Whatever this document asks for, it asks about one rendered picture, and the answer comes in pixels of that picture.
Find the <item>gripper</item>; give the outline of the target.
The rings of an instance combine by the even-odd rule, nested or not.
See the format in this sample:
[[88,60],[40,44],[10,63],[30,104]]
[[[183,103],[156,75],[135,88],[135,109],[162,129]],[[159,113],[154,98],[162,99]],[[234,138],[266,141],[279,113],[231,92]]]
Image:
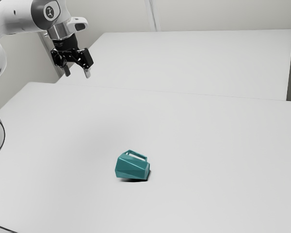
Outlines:
[[65,56],[60,51],[72,50],[72,62],[79,65],[83,69],[86,78],[91,77],[90,68],[94,64],[93,58],[88,48],[79,50],[78,41],[75,35],[71,35],[63,40],[52,40],[52,42],[55,47],[50,51],[53,62],[64,71],[65,76],[70,76],[71,72],[67,65]]

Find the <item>teal faceted mug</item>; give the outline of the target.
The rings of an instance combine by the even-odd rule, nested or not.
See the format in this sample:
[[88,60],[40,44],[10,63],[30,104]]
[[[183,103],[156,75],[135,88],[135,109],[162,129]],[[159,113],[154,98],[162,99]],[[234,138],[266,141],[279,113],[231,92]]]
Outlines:
[[150,174],[150,163],[147,157],[133,150],[122,153],[115,166],[117,178],[147,180]]

